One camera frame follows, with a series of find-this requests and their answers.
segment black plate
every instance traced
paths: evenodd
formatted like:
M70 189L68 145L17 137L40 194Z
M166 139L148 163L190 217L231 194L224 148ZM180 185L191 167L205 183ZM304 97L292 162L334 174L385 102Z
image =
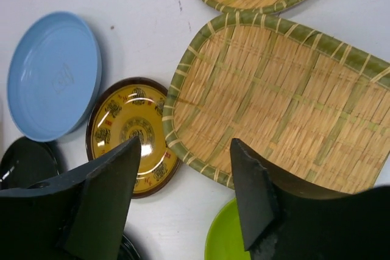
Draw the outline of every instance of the black plate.
M58 160L48 144L19 138L7 149L0 163L0 190L28 188L59 175Z
M142 260L129 238L124 234L117 260Z

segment white table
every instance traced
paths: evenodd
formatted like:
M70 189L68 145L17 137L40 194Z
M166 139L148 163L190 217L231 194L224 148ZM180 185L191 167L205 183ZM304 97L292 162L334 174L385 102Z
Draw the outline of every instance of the white table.
M13 51L36 19L55 10L82 16L94 30L104 63L101 91L131 76L149 77L168 87L193 36L218 15L201 0L0 0L3 149L21 136L6 102ZM390 60L389 15L390 0L307 0L281 14L385 60ZM58 142L69 169L87 161L85 127ZM389 161L377 181L382 183L390 183ZM147 259L203 259L208 228L233 196L233 191L182 166L161 191L131 202L126 231Z

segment yellow plate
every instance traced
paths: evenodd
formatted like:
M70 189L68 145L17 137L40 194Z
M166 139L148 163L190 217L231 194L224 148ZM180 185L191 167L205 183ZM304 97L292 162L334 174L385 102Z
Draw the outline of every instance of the yellow plate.
M167 90L146 78L129 78L112 85L98 100L88 121L86 146L93 160L133 136L141 141L141 163L133 197L160 190L174 175L180 160L163 134L162 113Z

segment blue plate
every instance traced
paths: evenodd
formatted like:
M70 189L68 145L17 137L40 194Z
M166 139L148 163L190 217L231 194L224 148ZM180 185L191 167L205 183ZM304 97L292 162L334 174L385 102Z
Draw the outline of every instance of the blue plate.
M88 25L56 12L22 37L8 75L8 104L19 130L34 141L55 140L88 115L99 91L101 55Z

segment green plate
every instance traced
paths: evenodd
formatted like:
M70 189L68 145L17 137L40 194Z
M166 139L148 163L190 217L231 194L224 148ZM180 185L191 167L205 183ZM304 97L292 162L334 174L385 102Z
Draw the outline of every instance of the green plate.
M218 213L207 234L205 260L250 260L244 250L236 198Z

